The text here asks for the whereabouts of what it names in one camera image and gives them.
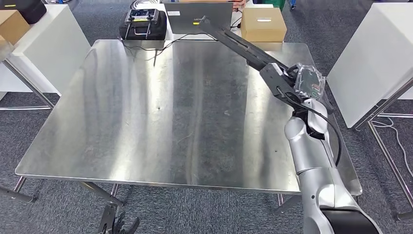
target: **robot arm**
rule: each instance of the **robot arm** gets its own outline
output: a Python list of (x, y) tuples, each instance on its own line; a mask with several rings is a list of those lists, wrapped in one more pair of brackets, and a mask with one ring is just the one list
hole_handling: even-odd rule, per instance
[(244, 57), (251, 67), (260, 72), (274, 97), (294, 108), (284, 132), (300, 181), (304, 233), (381, 234), (376, 223), (354, 201), (338, 173), (327, 130), (328, 110), (315, 99), (295, 92), (293, 87), (297, 73), (294, 70), (297, 67), (288, 68), (234, 33), (211, 25), (207, 17), (199, 25), (206, 33)]

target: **laptop lid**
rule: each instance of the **laptop lid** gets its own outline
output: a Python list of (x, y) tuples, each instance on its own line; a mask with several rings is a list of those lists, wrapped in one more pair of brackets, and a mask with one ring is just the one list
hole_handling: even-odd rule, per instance
[(229, 29), (232, 17), (232, 2), (165, 2), (170, 27), (174, 34), (196, 34), (203, 16), (212, 23)]

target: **black case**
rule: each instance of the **black case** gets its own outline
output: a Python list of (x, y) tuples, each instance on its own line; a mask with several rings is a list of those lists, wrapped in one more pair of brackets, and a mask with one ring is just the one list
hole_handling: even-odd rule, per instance
[(0, 10), (18, 10), (28, 24), (37, 23), (46, 14), (41, 0), (0, 0)]
[[(159, 24), (152, 25), (150, 27), (150, 34), (148, 35), (147, 39), (143, 35), (135, 35), (135, 32), (133, 30), (130, 30), (128, 36), (126, 37), (127, 40), (165, 40), (165, 36), (167, 34), (167, 15), (164, 11), (159, 11), (159, 18)], [(122, 24), (119, 27), (119, 34), (122, 39), (125, 39), (127, 29), (128, 27), (124, 24), (124, 21), (122, 21)], [(137, 31), (137, 33), (146, 33), (146, 31), (147, 28), (142, 27)]]

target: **plastic bag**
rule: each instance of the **plastic bag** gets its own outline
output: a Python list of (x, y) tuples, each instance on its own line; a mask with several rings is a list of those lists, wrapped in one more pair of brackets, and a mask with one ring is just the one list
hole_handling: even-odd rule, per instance
[(299, 70), (294, 85), (296, 93), (320, 101), (324, 94), (325, 77), (314, 66), (298, 63), (297, 67)]

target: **stainless steel table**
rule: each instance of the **stainless steel table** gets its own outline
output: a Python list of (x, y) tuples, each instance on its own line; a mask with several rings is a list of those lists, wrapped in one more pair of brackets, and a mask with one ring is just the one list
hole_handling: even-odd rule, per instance
[[(314, 64), (302, 43), (259, 46), (288, 65)], [(219, 42), (178, 41), (155, 56), (98, 40), (16, 174), (82, 181), (95, 191), (92, 182), (299, 194), (283, 131), (291, 112)], [(360, 195), (345, 146), (342, 153), (340, 173)]]

